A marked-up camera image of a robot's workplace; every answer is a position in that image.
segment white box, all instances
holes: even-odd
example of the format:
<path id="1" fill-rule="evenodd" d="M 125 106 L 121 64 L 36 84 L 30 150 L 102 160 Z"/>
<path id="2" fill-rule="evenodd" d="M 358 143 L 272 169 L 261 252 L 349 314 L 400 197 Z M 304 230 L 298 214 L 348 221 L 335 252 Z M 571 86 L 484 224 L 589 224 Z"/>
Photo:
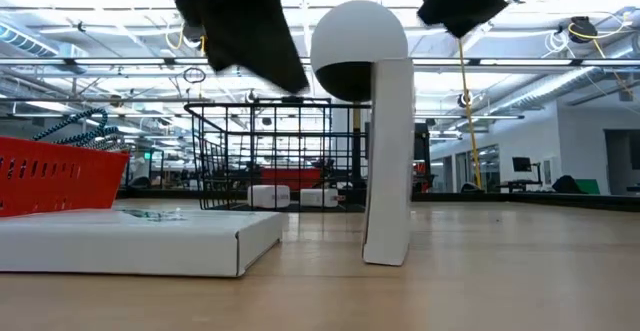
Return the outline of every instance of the white box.
<path id="1" fill-rule="evenodd" d="M 307 207 L 338 207 L 338 190 L 302 189 L 300 190 L 300 205 Z"/>
<path id="2" fill-rule="evenodd" d="M 362 258 L 400 266 L 409 249 L 414 139 L 413 63 L 374 65 L 371 155 Z"/>
<path id="3" fill-rule="evenodd" d="M 282 237 L 274 212 L 138 212 L 1 219 L 0 271 L 238 277 Z"/>
<path id="4" fill-rule="evenodd" d="M 291 204 L 289 186 L 255 185 L 247 190 L 247 203 L 265 209 L 287 208 Z"/>

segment red basket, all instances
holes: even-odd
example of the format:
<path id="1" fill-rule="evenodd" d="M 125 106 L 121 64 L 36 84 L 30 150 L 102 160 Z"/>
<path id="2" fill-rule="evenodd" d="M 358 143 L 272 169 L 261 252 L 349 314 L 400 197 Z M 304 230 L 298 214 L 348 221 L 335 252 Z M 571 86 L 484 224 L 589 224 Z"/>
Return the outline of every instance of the red basket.
<path id="1" fill-rule="evenodd" d="M 291 191 L 313 188 L 322 181 L 320 169 L 275 169 L 260 170 L 263 185 L 289 186 Z"/>
<path id="2" fill-rule="evenodd" d="M 0 137 L 0 217 L 109 209 L 128 155 Z"/>

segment cable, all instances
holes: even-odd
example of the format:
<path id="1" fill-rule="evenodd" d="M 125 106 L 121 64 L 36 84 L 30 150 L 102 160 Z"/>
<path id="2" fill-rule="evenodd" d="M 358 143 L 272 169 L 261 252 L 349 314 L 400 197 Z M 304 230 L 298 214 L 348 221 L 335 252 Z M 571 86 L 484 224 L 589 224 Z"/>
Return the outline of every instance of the cable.
<path id="1" fill-rule="evenodd" d="M 169 45 L 169 47 L 171 47 L 174 50 L 179 49 L 180 47 L 182 47 L 182 39 L 184 38 L 184 22 L 182 23 L 182 25 L 180 26 L 180 39 L 178 40 L 178 45 L 174 45 L 171 40 L 169 40 L 169 33 L 165 33 L 164 34 L 164 39 L 167 41 L 167 45 Z"/>
<path id="2" fill-rule="evenodd" d="M 207 36 L 205 36 L 205 35 L 200 36 L 200 56 L 201 57 L 204 57 L 204 55 L 205 55 L 205 50 L 206 50 L 205 45 L 206 45 L 206 43 L 207 43 Z"/>
<path id="3" fill-rule="evenodd" d="M 598 49 L 600 56 L 602 56 L 603 59 L 606 59 L 607 56 L 604 54 L 602 47 L 600 47 L 600 43 L 598 43 L 598 40 L 593 40 L 593 44 L 595 45 L 596 49 Z M 635 99 L 635 96 L 633 96 L 633 91 L 631 91 L 629 87 L 627 87 L 627 84 L 624 81 L 622 81 L 622 78 L 620 78 L 618 73 L 614 71 L 613 75 L 618 80 L 618 84 L 620 85 L 620 87 L 622 87 L 629 94 L 629 96 L 631 96 L 631 99 Z"/>
<path id="4" fill-rule="evenodd" d="M 44 130 L 43 132 L 40 132 L 39 134 L 37 134 L 36 136 L 33 137 L 33 141 L 39 141 L 69 125 L 71 125 L 72 123 L 75 123 L 81 119 L 84 118 L 89 118 L 91 116 L 93 116 L 94 114 L 101 114 L 102 118 L 100 119 L 100 122 L 98 123 L 98 126 L 96 127 L 95 130 L 90 131 L 90 132 L 85 132 L 85 133 L 81 133 L 75 136 L 71 136 L 71 137 L 65 137 L 63 139 L 54 141 L 54 144 L 58 144 L 58 145 L 66 145 L 66 144 L 75 144 L 75 146 L 84 146 L 86 144 L 88 144 L 89 142 L 91 142 L 93 139 L 95 139 L 96 137 L 105 137 L 107 135 L 113 134 L 118 132 L 118 128 L 117 127 L 105 127 L 105 125 L 107 124 L 107 120 L 108 120 L 108 114 L 107 111 L 105 111 L 104 109 L 100 109 L 100 108 L 94 108 L 94 109 L 90 109 L 84 112 L 81 112 L 79 114 L 70 116 L 69 118 L 67 118 L 66 120 L 58 123 L 57 125 L 54 125 L 52 127 L 49 127 L 48 129 Z"/>
<path id="5" fill-rule="evenodd" d="M 576 31 L 574 31 L 573 30 L 573 26 L 575 26 L 576 24 L 573 23 L 573 22 L 569 24 L 569 27 L 567 28 L 567 30 L 569 30 L 569 32 L 571 32 L 572 34 L 574 34 L 574 35 L 576 35 L 578 37 L 582 37 L 584 39 L 589 39 L 589 40 L 603 39 L 603 38 L 606 38 L 606 37 L 609 37 L 609 36 L 613 36 L 613 35 L 616 35 L 616 34 L 620 33 L 620 31 L 622 31 L 622 29 L 627 26 L 625 24 L 626 20 L 627 20 L 627 14 L 625 13 L 624 15 L 622 15 L 622 22 L 620 22 L 620 27 L 618 27 L 617 30 L 609 32 L 609 33 L 606 33 L 604 35 L 599 35 L 599 36 L 583 35 L 581 33 L 578 33 Z"/>
<path id="6" fill-rule="evenodd" d="M 571 54 L 571 56 L 573 56 L 573 58 L 577 58 L 577 57 L 576 57 L 576 54 L 575 54 L 575 53 L 573 53 L 573 50 L 571 49 L 571 47 L 567 46 L 567 51 L 569 51 L 569 53 Z M 589 81 L 591 81 L 591 84 L 592 84 L 596 89 L 598 89 L 598 91 L 600 91 L 604 96 L 609 96 L 609 94 L 608 94 L 605 90 L 603 90 L 603 89 L 602 89 L 602 87 L 598 86 L 598 84 L 597 84 L 595 81 L 593 81 L 593 79 L 592 79 L 591 77 L 589 77 L 589 75 L 588 75 L 588 74 L 585 74 L 585 76 L 587 76 L 587 79 L 589 79 Z M 640 116 L 640 112 L 638 112 L 638 111 L 636 111 L 636 110 L 632 109 L 631 107 L 628 107 L 628 106 L 626 106 L 626 105 L 622 105 L 622 107 L 623 107 L 623 108 L 625 108 L 625 109 L 627 109 L 628 111 L 631 111 L 631 112 L 633 112 L 634 114 L 636 114 L 636 115 Z"/>
<path id="7" fill-rule="evenodd" d="M 476 145 L 476 134 L 473 129 L 473 119 L 471 118 L 471 98 L 469 97 L 469 89 L 467 88 L 467 75 L 464 68 L 464 47 L 462 41 L 458 39 L 458 53 L 460 54 L 460 67 L 462 68 L 462 87 L 464 91 L 465 111 L 467 112 L 467 120 L 469 121 L 469 133 L 471 134 L 471 152 L 473 153 L 473 162 L 476 170 L 476 185 L 482 188 L 482 178 L 480 177 L 480 162 L 478 161 L 478 147 Z"/>

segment wooden floor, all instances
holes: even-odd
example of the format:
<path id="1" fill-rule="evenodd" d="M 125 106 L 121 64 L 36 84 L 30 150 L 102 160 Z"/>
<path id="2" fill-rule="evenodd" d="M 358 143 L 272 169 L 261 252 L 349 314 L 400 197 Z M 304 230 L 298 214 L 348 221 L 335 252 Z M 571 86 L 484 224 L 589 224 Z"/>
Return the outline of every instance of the wooden floor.
<path id="1" fill-rule="evenodd" d="M 291 214 L 238 280 L 0 275 L 0 330 L 640 330 L 640 214 L 413 209 L 402 268 L 360 261 L 360 214 Z"/>

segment black wire cage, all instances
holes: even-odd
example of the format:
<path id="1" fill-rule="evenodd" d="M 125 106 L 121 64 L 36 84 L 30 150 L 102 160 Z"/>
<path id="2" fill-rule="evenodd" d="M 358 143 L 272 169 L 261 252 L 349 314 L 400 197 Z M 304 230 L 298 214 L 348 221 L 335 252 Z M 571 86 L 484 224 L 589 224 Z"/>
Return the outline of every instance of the black wire cage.
<path id="1" fill-rule="evenodd" d="M 264 210 L 255 186 L 277 185 L 289 194 L 271 188 L 278 211 L 364 211 L 370 108 L 298 97 L 187 104 L 200 207 Z"/>

